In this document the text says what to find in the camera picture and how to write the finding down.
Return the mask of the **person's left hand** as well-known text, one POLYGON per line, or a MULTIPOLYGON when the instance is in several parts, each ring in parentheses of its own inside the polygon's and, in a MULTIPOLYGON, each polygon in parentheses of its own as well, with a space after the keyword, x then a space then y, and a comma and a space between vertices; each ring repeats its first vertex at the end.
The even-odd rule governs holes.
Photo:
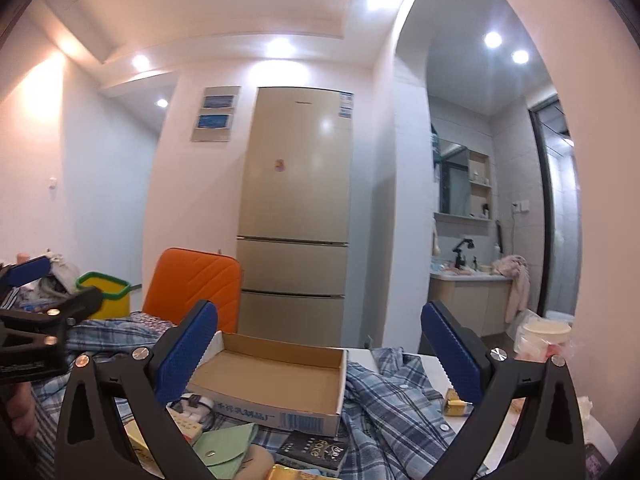
POLYGON ((14 387, 10 400, 6 404, 13 431, 19 437, 32 439, 38 431, 36 402, 32 395, 32 384, 21 382, 14 387))

